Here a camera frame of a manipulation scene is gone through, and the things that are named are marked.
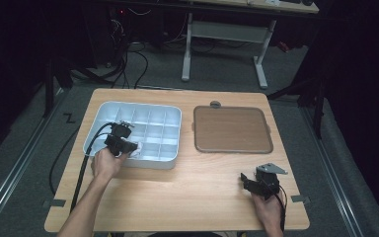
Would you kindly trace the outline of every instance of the human hand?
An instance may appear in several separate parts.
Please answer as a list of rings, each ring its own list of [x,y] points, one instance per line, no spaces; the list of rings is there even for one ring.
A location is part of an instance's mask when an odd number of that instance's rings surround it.
[[[91,164],[95,178],[102,178],[109,182],[119,172],[122,162],[127,159],[129,153],[122,153],[119,157],[114,157],[106,147],[95,154]]]
[[[265,200],[264,197],[251,193],[255,204],[255,212],[264,226],[267,237],[283,236],[280,221],[282,206],[276,196],[271,196]],[[279,199],[283,201],[281,192],[278,193]]]

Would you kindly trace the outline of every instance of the white tray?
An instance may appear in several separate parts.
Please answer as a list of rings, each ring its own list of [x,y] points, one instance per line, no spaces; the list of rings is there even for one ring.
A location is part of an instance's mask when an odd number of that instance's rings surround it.
[[[179,108],[148,104],[105,102],[98,109],[91,130],[88,133],[83,150],[88,149],[95,133],[108,122],[126,121],[131,126],[127,140],[141,142],[142,149],[137,157],[129,157],[123,166],[172,169],[177,158],[182,112]],[[110,133],[111,127],[105,127],[101,133]],[[106,147],[107,135],[99,136],[92,145],[90,156]]]

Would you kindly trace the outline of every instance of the white desk leg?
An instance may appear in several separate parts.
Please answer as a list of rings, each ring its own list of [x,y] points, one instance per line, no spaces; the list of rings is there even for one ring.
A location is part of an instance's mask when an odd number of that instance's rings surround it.
[[[192,13],[189,13],[189,23],[187,28],[187,47],[186,54],[184,55],[183,66],[183,81],[189,81],[190,79],[190,40],[192,37]]]
[[[263,48],[261,50],[261,54],[259,56],[254,57],[254,62],[255,62],[255,68],[257,69],[257,75],[258,75],[258,80],[260,81],[260,87],[262,89],[267,88],[267,82],[264,74],[264,69],[263,69],[263,59],[266,53],[266,49],[269,45],[270,38],[272,37],[273,29],[275,28],[276,20],[272,20],[269,24],[269,27],[267,29],[266,35],[265,35],[265,40],[263,43]]]

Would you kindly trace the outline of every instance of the brown tray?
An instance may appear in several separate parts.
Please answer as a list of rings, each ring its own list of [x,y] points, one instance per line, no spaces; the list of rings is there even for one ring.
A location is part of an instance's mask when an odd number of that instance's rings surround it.
[[[201,152],[265,154],[273,149],[259,108],[198,106],[193,117],[195,147]]]

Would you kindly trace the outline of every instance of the forearm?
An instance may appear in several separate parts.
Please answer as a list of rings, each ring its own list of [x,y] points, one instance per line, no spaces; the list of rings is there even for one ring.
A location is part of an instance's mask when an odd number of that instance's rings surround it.
[[[108,182],[94,178],[57,236],[92,236],[98,206]]]
[[[284,236],[281,228],[279,226],[266,228],[265,229],[266,237],[282,237]]]

